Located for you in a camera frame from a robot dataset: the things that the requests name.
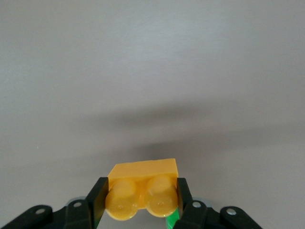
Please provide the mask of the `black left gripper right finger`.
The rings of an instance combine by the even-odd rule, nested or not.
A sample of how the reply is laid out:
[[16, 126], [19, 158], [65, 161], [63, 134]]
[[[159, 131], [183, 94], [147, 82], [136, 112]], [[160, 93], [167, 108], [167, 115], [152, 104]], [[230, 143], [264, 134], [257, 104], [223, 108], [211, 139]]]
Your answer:
[[207, 206], [193, 199], [185, 178], [177, 178], [177, 196], [179, 219], [175, 223], [175, 228], [203, 229]]

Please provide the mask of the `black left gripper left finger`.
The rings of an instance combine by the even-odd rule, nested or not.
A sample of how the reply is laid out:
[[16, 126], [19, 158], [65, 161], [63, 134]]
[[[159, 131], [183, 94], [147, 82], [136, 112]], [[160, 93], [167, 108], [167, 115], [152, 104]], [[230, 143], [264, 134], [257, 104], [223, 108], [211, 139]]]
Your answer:
[[97, 180], [85, 199], [75, 199], [66, 208], [66, 229], [95, 229], [105, 211], [105, 199], [109, 191], [107, 177]]

